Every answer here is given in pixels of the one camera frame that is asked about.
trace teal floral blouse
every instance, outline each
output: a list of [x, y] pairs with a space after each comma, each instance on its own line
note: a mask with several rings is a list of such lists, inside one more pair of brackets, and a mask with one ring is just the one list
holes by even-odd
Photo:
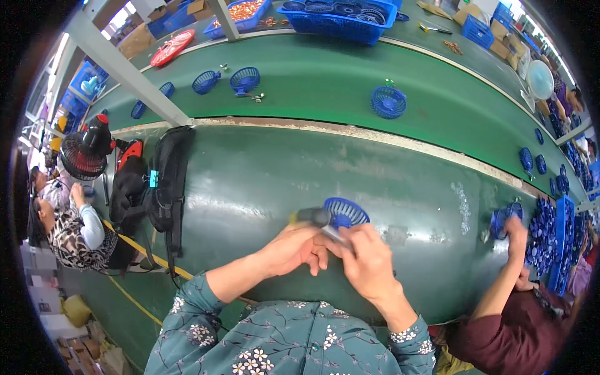
[[429, 375], [436, 361], [421, 316], [390, 332], [386, 348], [365, 322], [327, 302], [263, 302], [218, 342], [224, 306], [204, 274], [181, 287], [145, 374]]

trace leopard print top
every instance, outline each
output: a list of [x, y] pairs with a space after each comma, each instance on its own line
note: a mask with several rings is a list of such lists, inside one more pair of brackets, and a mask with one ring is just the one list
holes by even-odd
[[116, 247], [117, 234], [104, 226], [104, 241], [98, 249], [92, 250], [83, 240], [82, 227], [83, 220], [76, 209], [60, 213], [54, 228], [48, 233], [50, 249], [65, 267], [106, 270]]

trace red cap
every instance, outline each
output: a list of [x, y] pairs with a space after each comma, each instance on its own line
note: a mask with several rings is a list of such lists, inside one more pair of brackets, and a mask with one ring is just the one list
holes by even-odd
[[96, 118], [102, 122], [103, 124], [108, 124], [109, 123], [109, 118], [106, 115], [103, 114], [99, 114], [98, 116], [96, 116]]

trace black fan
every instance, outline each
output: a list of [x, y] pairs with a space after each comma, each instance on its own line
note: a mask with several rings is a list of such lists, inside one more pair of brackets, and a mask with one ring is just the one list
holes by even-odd
[[99, 177], [107, 166], [106, 155], [113, 150], [109, 120], [94, 117], [82, 132], [71, 133], [61, 142], [61, 161], [74, 178], [89, 181]]

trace blue binder clip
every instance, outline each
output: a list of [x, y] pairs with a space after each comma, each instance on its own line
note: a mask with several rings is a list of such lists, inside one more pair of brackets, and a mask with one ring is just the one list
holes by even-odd
[[150, 180], [148, 181], [148, 186], [150, 186], [151, 188], [158, 187], [158, 171], [157, 170], [150, 171]]

